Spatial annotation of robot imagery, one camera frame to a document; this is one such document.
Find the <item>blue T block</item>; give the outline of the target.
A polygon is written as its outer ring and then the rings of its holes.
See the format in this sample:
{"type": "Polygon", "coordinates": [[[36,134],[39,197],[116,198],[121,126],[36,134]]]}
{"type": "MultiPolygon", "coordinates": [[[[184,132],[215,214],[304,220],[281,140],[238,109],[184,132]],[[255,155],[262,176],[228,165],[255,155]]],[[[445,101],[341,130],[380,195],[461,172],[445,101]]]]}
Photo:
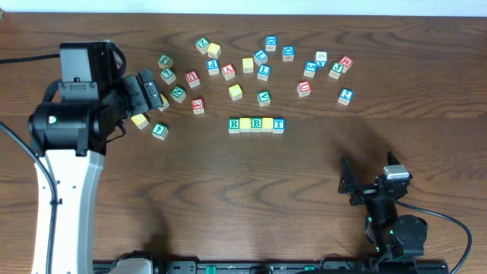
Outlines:
{"type": "Polygon", "coordinates": [[[272,132],[276,134],[282,134],[285,131],[285,119],[275,118],[273,120],[272,132]]]}

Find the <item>yellow O block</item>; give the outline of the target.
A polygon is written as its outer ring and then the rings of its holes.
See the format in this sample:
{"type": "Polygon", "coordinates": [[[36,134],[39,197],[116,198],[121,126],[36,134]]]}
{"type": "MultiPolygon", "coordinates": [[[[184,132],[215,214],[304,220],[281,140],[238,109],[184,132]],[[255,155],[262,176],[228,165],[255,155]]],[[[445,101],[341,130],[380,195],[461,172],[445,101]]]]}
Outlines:
{"type": "Polygon", "coordinates": [[[241,117],[239,119],[239,126],[240,126],[240,132],[241,133],[244,133],[244,132],[251,132],[251,118],[249,117],[241,117]]]}
{"type": "Polygon", "coordinates": [[[272,117],[262,118],[262,132],[272,132],[274,128],[274,119],[272,117]]]}

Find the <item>green R block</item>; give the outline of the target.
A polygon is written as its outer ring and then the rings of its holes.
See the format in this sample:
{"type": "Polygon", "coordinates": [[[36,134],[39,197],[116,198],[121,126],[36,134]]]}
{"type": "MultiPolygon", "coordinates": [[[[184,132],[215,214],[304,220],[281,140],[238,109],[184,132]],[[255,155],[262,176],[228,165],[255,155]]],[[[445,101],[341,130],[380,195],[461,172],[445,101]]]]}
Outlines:
{"type": "Polygon", "coordinates": [[[228,120],[228,132],[230,134],[240,133],[240,119],[230,118],[228,120]]]}

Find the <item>green B block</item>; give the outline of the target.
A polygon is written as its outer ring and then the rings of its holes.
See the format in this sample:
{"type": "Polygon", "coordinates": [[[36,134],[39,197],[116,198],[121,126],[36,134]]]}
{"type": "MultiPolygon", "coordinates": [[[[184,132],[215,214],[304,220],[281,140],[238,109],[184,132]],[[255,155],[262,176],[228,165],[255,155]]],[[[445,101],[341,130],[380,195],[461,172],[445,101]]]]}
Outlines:
{"type": "Polygon", "coordinates": [[[252,117],[251,118],[251,132],[262,132],[262,117],[252,117]]]}

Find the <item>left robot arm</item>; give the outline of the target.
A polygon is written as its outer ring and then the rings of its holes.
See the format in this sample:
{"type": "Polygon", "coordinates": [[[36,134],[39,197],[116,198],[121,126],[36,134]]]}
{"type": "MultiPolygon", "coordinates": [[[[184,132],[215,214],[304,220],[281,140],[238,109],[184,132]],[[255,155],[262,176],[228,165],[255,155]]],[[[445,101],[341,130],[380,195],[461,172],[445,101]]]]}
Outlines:
{"type": "Polygon", "coordinates": [[[115,43],[59,46],[62,77],[30,115],[37,170],[34,273],[92,273],[94,207],[111,134],[162,107],[152,73],[126,75],[115,43]]]}

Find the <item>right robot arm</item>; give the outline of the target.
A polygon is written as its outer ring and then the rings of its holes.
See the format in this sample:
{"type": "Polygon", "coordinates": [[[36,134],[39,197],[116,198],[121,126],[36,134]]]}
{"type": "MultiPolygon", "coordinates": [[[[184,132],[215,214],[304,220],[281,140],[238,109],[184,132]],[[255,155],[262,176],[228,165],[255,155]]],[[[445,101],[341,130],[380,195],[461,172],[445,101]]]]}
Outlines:
{"type": "Polygon", "coordinates": [[[418,272],[415,259],[424,254],[428,224],[414,215],[398,215],[396,210],[411,179],[411,173],[390,151],[383,173],[372,183],[359,183],[349,161],[342,159],[338,193],[349,194],[350,205],[366,207],[365,233],[377,249],[366,265],[370,271],[385,272],[393,264],[403,263],[411,273],[418,272]]]}

